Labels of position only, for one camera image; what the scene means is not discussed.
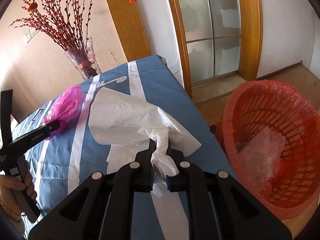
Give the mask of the person's left hand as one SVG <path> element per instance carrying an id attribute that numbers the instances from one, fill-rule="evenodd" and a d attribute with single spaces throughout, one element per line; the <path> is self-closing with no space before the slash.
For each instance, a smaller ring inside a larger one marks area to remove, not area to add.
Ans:
<path id="1" fill-rule="evenodd" d="M 19 222 L 21 220 L 22 209 L 20 208 L 13 190 L 22 191 L 26 189 L 27 195 L 32 199 L 37 197 L 37 193 L 34 189 L 33 178 L 29 172 L 29 164 L 27 162 L 27 172 L 24 177 L 24 182 L 16 180 L 9 175 L 1 175 L 1 206 L 9 217 L 14 221 Z"/>

